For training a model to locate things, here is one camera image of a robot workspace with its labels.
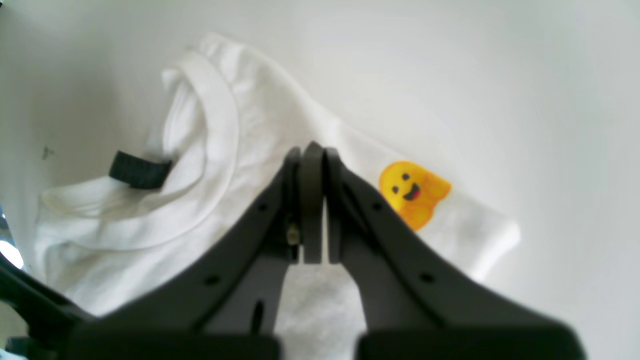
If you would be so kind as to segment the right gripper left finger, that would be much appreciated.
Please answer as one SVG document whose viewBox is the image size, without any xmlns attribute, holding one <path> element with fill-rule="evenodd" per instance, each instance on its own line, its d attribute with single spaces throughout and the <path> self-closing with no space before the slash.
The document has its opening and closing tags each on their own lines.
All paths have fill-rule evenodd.
<svg viewBox="0 0 640 360">
<path fill-rule="evenodd" d="M 146 296 L 82 326 L 69 360 L 280 360 L 288 268 L 322 262 L 323 148 L 293 148 L 215 246 Z"/>
</svg>

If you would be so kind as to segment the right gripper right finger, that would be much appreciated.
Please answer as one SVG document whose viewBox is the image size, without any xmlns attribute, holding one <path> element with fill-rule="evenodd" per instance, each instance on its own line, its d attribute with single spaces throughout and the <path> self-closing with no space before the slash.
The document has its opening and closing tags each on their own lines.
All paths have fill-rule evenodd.
<svg viewBox="0 0 640 360">
<path fill-rule="evenodd" d="M 365 315 L 357 360 L 585 360 L 573 330 L 478 284 L 400 219 L 338 151 L 323 156 L 327 251 Z"/>
</svg>

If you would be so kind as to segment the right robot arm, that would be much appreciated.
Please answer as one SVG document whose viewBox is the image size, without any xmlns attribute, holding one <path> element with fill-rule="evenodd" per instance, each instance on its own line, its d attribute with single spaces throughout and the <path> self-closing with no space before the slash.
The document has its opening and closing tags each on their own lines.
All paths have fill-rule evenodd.
<svg viewBox="0 0 640 360">
<path fill-rule="evenodd" d="M 1 258 L 1 301 L 25 320 L 30 360 L 281 360 L 288 267 L 329 262 L 358 286 L 356 360 L 585 360 L 569 326 L 471 280 L 423 243 L 338 151 L 292 148 L 218 243 L 167 284 L 94 317 Z"/>
</svg>

